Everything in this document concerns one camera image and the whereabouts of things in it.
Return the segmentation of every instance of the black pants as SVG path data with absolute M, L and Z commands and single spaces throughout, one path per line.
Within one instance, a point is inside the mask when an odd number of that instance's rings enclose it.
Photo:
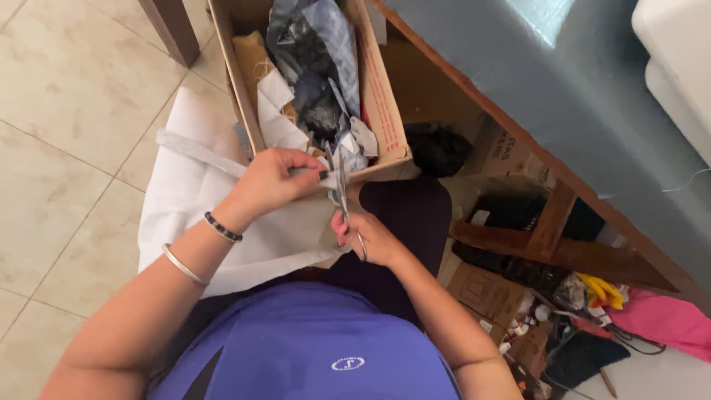
M 377 218 L 437 276 L 451 220 L 449 192 L 435 179 L 370 182 L 360 191 L 360 205 Z M 328 270 L 312 268 L 272 279 L 249 290 L 198 301 L 173 342 L 157 362 L 154 387 L 183 351 L 227 307 L 239 299 L 294 280 L 318 280 L 361 293 L 386 314 L 422 327 L 405 289 L 386 267 L 364 263 L 355 252 L 341 256 Z

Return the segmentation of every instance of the tile floor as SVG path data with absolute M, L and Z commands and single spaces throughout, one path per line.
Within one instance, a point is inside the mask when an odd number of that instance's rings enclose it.
M 155 134 L 177 88 L 236 121 L 205 2 L 184 3 L 203 49 L 192 70 L 167 56 L 136 0 L 0 1 L 0 399 L 35 398 L 136 273 Z

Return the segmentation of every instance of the black beaded bracelet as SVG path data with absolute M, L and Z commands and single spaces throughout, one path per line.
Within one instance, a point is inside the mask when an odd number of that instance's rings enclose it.
M 215 221 L 213 215 L 209 211 L 205 212 L 205 221 L 207 221 L 210 226 L 215 229 L 215 232 L 219 233 L 225 239 L 231 241 L 232 243 L 239 243 L 242 241 L 242 235 L 237 235 L 234 232 L 228 231 L 224 226 L 220 225 L 217 221 Z

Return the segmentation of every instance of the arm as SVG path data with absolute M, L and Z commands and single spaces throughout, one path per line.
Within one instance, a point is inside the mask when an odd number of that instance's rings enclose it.
M 292 167 L 312 171 L 290 178 Z M 304 152 L 262 152 L 213 216 L 230 231 L 242 233 L 259 216 L 315 189 L 319 172 L 325 169 Z M 172 245 L 171 252 L 209 281 L 231 248 L 231 242 L 200 221 Z M 86 322 L 57 363 L 40 399 L 139 399 L 154 360 L 204 290 L 165 255 L 158 257 Z
M 353 231 L 340 213 L 331 220 L 339 243 L 360 254 L 359 232 L 368 261 L 388 267 L 400 280 L 427 336 L 449 363 L 465 399 L 521 399 L 506 361 L 491 338 L 467 311 L 439 285 L 419 260 L 375 216 L 351 214 Z

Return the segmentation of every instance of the hand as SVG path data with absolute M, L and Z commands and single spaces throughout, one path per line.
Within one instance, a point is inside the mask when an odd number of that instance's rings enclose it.
M 341 211 L 338 210 L 331 218 L 331 228 L 336 232 L 338 245 L 348 244 L 353 248 L 358 257 L 363 259 L 363 249 L 360 247 L 358 233 L 363 237 L 366 260 L 369 263 L 392 268 L 398 258 L 410 251 L 372 214 L 351 214 L 352 228 L 348 227 L 348 220 L 341 222 Z
M 289 176 L 291 168 L 310 171 Z M 327 168 L 301 150 L 271 148 L 257 154 L 230 194 L 213 211 L 215 220 L 240 233 L 255 219 L 319 187 Z

